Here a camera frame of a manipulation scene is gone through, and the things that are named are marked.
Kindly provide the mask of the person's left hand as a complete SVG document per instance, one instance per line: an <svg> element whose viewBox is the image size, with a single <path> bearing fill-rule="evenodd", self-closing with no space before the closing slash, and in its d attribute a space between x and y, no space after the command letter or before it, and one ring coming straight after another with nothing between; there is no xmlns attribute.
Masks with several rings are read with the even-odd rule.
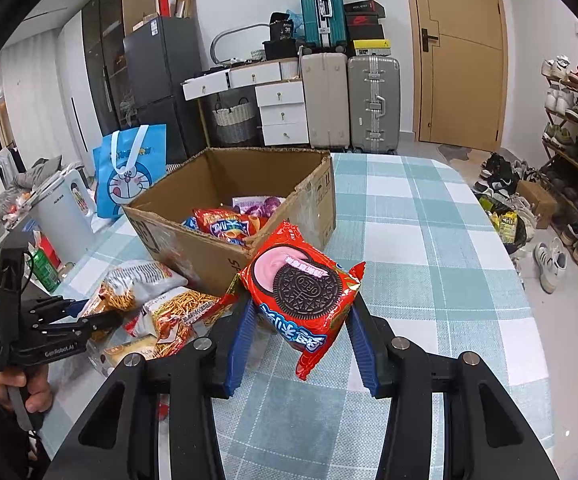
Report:
<svg viewBox="0 0 578 480"><path fill-rule="evenodd" d="M47 365L35 367L33 370L9 367L0 372L0 404L6 410L12 411L9 388L22 389L28 394L26 410L29 413L44 413L52 407L54 394L48 382Z"/></svg>

